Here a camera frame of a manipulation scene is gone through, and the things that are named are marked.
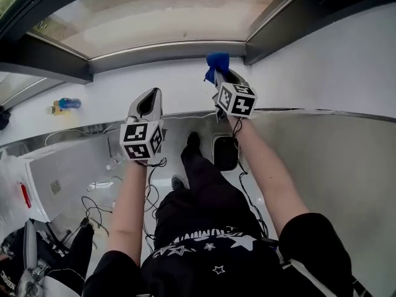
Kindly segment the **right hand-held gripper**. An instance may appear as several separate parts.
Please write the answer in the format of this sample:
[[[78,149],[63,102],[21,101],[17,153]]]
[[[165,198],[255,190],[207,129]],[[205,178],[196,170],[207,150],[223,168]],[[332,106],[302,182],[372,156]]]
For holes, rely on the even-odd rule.
[[[251,117],[256,105],[257,93],[243,77],[232,69],[226,73],[216,69],[214,84],[217,91],[213,97],[217,121],[223,121],[227,116]]]

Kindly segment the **blue cloth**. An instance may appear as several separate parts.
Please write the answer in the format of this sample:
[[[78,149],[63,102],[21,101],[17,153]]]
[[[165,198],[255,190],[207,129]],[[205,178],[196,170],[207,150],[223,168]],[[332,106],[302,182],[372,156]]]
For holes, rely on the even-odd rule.
[[[227,75],[229,71],[230,65],[230,55],[228,53],[210,53],[206,56],[206,62],[209,67],[208,71],[205,74],[205,79],[215,83],[215,72],[219,72],[222,75]]]

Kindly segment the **large window glass pane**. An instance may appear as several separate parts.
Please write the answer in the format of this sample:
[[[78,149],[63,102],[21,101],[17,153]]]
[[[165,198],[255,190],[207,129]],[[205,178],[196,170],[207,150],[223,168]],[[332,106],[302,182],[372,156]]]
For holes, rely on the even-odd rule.
[[[32,33],[89,59],[163,43],[242,42],[283,0],[76,0]]]

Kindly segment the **narrow window glass pane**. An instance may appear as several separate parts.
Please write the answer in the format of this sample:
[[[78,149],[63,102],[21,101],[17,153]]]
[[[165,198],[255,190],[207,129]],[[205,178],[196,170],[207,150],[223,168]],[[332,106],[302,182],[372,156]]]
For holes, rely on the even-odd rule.
[[[0,71],[0,105],[31,84],[44,79],[44,77]]]

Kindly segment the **white windowsill ledge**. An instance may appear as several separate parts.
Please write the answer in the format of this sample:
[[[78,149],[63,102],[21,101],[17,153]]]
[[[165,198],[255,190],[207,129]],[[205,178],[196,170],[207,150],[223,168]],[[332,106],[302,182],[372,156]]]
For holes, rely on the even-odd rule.
[[[341,61],[278,54],[251,68],[231,67],[258,94],[258,108],[334,110],[396,118],[396,62]],[[124,119],[131,102],[154,87],[163,111],[180,114],[213,108],[214,87],[204,81],[203,59],[144,64],[101,73],[91,84],[66,84],[42,93],[11,111],[0,131],[0,146],[22,139],[91,124]],[[81,107],[64,114],[46,112],[55,100],[78,98]]]

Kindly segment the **person's right black shoe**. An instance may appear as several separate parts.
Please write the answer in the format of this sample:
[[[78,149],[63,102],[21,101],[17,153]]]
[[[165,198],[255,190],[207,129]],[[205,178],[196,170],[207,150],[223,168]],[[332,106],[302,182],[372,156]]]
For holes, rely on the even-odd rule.
[[[186,146],[193,149],[200,149],[200,137],[197,132],[191,132],[186,141]]]

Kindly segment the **clear plastic water bottle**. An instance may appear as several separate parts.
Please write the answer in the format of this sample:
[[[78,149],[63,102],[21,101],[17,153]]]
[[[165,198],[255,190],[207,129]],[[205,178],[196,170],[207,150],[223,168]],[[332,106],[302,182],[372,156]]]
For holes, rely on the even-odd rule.
[[[114,170],[117,168],[122,162],[124,158],[121,154],[117,153],[115,156],[112,156],[109,163],[106,165],[106,169],[108,171]]]

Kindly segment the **black rectangular bin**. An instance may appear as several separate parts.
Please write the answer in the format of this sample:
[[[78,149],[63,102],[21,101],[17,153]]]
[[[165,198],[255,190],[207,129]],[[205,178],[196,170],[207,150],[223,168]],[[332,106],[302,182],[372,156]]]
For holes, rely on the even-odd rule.
[[[233,171],[238,165],[238,141],[232,136],[220,136],[213,143],[213,163],[219,171]]]

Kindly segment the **white standing appliance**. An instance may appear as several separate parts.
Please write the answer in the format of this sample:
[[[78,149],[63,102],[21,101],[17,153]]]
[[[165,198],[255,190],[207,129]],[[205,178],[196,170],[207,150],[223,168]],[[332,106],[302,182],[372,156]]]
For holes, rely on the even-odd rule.
[[[103,181],[114,154],[107,136],[56,143],[18,157],[25,164],[30,217],[51,222],[89,185]]]

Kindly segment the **person's black trousers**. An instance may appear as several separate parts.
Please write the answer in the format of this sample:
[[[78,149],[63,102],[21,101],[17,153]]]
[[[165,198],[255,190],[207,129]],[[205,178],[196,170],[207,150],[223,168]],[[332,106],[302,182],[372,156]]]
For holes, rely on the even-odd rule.
[[[228,226],[254,238],[262,236],[244,194],[202,156],[199,147],[187,145],[181,160],[189,187],[174,189],[161,201],[155,213],[155,249],[187,233]]]

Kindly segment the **black bag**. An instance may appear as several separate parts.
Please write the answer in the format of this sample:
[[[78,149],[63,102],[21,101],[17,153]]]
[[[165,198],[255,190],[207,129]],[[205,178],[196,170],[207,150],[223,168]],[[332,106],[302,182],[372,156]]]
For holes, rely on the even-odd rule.
[[[3,106],[0,105],[0,131],[3,131],[7,127],[10,117],[10,109],[5,109]]]

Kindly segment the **black jacket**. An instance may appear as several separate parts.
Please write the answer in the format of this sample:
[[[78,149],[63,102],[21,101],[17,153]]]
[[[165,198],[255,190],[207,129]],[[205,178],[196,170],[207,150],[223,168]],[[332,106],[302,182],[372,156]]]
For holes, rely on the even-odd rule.
[[[62,257],[37,234],[38,258],[49,266],[40,275],[43,297],[82,297],[93,236],[91,224],[81,227],[68,253]],[[17,285],[24,271],[24,228],[20,228],[0,245],[0,297],[17,294]]]

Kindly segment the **translucent white plastic bag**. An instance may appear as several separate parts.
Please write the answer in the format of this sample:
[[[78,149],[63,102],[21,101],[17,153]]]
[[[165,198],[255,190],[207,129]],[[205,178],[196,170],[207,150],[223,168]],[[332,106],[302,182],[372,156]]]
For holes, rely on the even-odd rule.
[[[0,231],[21,228],[30,217],[23,187],[27,187],[25,164],[15,156],[0,159]]]

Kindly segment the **person's black star-print shirt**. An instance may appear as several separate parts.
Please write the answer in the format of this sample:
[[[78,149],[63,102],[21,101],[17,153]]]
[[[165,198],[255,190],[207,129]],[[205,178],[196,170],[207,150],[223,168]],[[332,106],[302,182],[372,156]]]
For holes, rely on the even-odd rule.
[[[83,297],[353,297],[351,260],[319,213],[291,219],[278,248],[228,226],[185,234],[141,266],[106,252]]]

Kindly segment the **dark window frame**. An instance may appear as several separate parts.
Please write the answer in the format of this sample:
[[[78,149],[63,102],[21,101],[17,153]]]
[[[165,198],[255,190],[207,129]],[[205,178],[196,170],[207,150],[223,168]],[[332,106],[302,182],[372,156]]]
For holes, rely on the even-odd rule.
[[[34,25],[76,0],[15,0],[0,17],[0,71],[87,84],[100,72],[168,59],[203,58],[229,51],[253,65],[292,42],[337,21],[396,0],[274,0],[262,23],[242,43],[218,41],[164,43],[104,59],[83,54],[31,32]]]

